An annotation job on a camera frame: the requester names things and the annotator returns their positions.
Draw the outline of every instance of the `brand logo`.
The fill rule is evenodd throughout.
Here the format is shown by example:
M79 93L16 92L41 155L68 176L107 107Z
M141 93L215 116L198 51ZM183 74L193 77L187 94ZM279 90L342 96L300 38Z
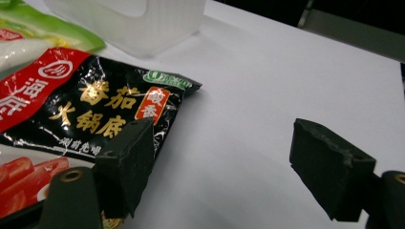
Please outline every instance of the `brand logo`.
M68 76L74 64L69 60L58 60L45 67L39 68L38 73L42 77L60 79Z
M173 86L182 90L190 88L192 84L185 79L174 76L173 74L149 71L143 76L143 80L150 83Z
M0 29L0 40L11 41L11 40L18 40L18 39L23 39L23 38L24 38L24 36L22 36L20 33L17 33L15 31Z

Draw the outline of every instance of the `white plastic container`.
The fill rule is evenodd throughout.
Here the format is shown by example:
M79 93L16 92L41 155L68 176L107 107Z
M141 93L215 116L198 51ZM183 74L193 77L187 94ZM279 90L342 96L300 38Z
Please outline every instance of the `white plastic container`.
M136 57L146 57L197 31L206 0L44 0L57 15Z

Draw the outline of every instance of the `green label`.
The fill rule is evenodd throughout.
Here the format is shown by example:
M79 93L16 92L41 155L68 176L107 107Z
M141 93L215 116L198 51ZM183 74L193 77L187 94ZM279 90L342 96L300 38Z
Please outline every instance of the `green label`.
M173 74L161 73L157 71L149 71L143 76L143 80L149 83L173 86L182 90L192 86L192 84L185 79L176 77Z

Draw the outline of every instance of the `white table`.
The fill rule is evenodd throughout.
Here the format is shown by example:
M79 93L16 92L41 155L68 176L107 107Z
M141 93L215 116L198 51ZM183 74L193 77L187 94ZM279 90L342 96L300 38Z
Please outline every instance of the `white table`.
M40 0L27 0L50 13ZM208 0L198 33L149 59L203 83L182 104L135 219L122 228L364 228L330 221L288 157L296 117L404 171L399 63Z

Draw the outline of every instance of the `tomato image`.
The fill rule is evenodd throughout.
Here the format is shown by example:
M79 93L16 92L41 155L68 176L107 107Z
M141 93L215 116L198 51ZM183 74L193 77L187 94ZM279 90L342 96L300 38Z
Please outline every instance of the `tomato image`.
M0 165L0 218L38 202L38 193L52 177L68 168L64 156L35 165L22 156Z

